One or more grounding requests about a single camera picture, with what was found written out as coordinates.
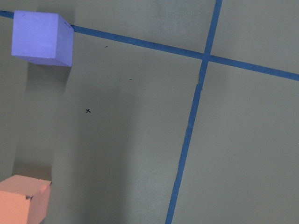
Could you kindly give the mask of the purple foam block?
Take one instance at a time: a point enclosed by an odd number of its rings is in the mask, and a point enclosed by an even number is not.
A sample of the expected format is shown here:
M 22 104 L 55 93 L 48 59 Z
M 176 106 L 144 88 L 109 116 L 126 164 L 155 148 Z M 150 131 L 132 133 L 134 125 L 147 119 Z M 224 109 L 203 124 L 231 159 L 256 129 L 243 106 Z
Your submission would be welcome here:
M 38 65 L 71 67 L 74 29 L 59 14 L 15 11 L 11 55 Z

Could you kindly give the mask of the orange foam block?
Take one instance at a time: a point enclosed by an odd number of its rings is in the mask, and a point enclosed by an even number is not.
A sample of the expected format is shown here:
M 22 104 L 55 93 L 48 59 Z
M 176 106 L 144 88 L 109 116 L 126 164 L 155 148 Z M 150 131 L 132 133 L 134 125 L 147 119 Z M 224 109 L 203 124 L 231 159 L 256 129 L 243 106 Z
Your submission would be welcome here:
M 47 215 L 51 181 L 14 175 L 0 182 L 0 222 L 39 224 Z

